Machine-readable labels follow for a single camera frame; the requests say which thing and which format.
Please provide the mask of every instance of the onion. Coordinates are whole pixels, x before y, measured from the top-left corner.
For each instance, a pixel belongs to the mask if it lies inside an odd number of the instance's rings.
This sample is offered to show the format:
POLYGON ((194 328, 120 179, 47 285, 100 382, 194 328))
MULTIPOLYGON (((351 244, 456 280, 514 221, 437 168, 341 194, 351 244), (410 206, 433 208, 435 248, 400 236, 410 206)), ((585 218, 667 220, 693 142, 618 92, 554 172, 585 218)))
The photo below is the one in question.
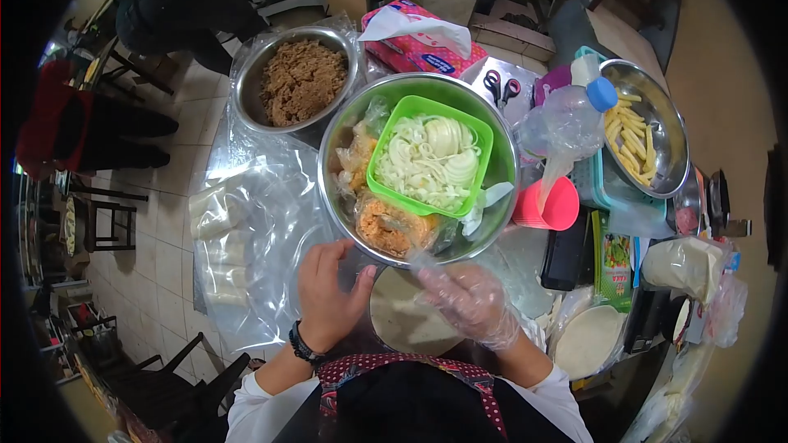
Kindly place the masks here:
POLYGON ((456 212, 470 194, 481 150, 464 123, 419 114, 397 120, 378 157, 375 179, 403 195, 456 212))

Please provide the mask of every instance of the white sleeve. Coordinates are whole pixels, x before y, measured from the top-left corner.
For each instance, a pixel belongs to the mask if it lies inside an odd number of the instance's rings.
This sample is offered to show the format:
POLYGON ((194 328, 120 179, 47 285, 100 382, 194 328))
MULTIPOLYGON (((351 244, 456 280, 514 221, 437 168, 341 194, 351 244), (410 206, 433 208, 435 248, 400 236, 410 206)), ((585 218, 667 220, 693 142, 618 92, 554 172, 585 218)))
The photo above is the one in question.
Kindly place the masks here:
POLYGON ((247 374, 236 390, 236 399, 227 415, 229 429, 227 443, 269 443, 279 434, 285 424, 301 407, 314 388, 318 379, 296 383, 272 397, 257 380, 254 373, 247 374))
POLYGON ((569 375, 566 371, 554 364, 547 378, 529 389, 505 378, 502 380, 575 443, 593 443, 586 423, 580 417, 577 401, 569 390, 569 375))

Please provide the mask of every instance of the teal basket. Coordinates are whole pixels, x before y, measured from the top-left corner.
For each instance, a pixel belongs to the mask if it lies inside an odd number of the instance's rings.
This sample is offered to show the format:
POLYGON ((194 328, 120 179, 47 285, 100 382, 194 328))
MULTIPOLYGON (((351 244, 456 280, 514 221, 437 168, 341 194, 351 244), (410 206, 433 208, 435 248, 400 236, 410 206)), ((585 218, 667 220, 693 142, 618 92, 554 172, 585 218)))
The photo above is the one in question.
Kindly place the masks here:
POLYGON ((481 189, 481 182, 485 179, 487 164, 490 161, 490 154, 492 152, 493 129, 491 129, 486 123, 474 116, 469 115, 468 113, 460 112, 459 110, 450 106, 446 106, 443 103, 428 100, 427 98, 422 98, 421 96, 405 96, 403 99, 399 100, 399 103, 396 104, 391 116, 389 117, 389 122, 386 123, 385 127, 383 127, 383 132, 380 133, 378 144, 375 146, 375 150, 372 152, 372 158, 369 159, 369 166, 367 167, 367 185, 373 193, 388 197, 388 200, 393 202, 396 206, 405 209, 406 211, 413 212, 416 215, 428 215, 437 212, 442 215, 447 215, 450 218, 459 219, 470 212, 470 209, 476 202, 476 197, 479 190, 481 189), (389 187, 383 186, 375 180, 375 165, 378 162, 380 153, 383 151, 383 147, 389 143, 391 132, 394 128, 394 125, 396 124, 396 121, 401 118, 413 118, 417 114, 422 113, 438 114, 440 116, 446 117, 447 119, 454 119, 460 123, 464 123, 470 129, 475 130, 476 135, 478 136, 477 145, 479 149, 481 149, 481 155, 479 156, 479 167, 476 171, 476 178, 474 178, 473 183, 470 184, 470 195, 466 197, 463 205, 460 206, 457 212, 446 212, 432 205, 428 205, 427 203, 411 199, 408 196, 389 189, 389 187))
MULTIPOLYGON (((583 55, 596 53, 600 62, 607 60, 602 54, 587 46, 581 46, 575 52, 575 58, 583 55)), ((569 180, 575 184, 577 195, 580 202, 593 208, 604 209, 605 211, 627 212, 633 203, 639 203, 653 208, 655 215, 661 215, 662 220, 667 217, 667 201, 657 199, 636 189, 632 185, 626 185, 625 190, 619 189, 616 194, 605 190, 605 166, 603 165, 603 149, 600 149, 590 158, 575 163, 575 168, 568 175, 569 180)))

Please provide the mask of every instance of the scissors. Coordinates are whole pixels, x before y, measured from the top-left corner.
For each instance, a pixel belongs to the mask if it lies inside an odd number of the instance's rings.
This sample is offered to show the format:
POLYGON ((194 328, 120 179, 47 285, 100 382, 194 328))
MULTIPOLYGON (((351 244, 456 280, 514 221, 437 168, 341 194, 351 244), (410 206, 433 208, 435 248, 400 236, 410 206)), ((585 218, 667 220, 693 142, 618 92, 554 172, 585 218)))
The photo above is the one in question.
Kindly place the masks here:
POLYGON ((500 74, 498 71, 487 71, 485 74, 485 87, 489 89, 490 93, 492 93, 492 99, 495 101, 496 106, 498 106, 499 110, 503 110, 506 106, 506 103, 509 101, 509 98, 513 98, 520 94, 520 83, 517 82, 517 79, 509 79, 506 82, 506 87, 504 88, 504 94, 501 96, 500 92, 500 74))

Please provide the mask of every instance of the bracelet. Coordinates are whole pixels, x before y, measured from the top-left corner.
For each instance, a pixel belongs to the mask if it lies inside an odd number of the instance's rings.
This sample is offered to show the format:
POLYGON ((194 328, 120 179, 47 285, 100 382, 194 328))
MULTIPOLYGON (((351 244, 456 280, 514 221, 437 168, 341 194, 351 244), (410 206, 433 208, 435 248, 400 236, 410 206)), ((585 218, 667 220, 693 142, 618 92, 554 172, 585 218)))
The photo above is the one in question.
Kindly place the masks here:
POLYGON ((309 346, 301 339, 301 334, 298 331, 298 326, 301 320, 295 320, 293 328, 290 329, 290 345, 293 346, 293 352, 296 357, 299 357, 312 366, 318 366, 325 355, 317 354, 309 348, 309 346))

